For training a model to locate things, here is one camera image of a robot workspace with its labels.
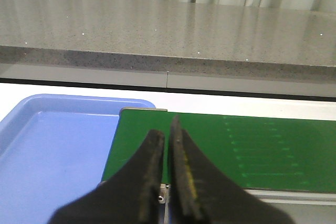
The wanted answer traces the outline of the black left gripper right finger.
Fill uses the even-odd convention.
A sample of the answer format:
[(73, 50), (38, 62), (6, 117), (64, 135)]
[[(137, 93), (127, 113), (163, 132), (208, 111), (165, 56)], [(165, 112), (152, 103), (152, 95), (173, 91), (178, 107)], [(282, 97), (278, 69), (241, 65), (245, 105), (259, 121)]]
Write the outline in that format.
[(175, 116), (169, 138), (172, 202), (180, 223), (293, 223), (284, 211), (249, 194), (199, 149)]

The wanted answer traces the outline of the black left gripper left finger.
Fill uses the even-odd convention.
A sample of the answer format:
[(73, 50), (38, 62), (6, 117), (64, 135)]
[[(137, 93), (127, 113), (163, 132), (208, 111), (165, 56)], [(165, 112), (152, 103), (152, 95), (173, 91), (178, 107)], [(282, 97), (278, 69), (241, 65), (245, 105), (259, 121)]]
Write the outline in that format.
[(120, 170), (59, 208), (49, 223), (158, 223), (164, 141), (161, 131), (149, 130)]

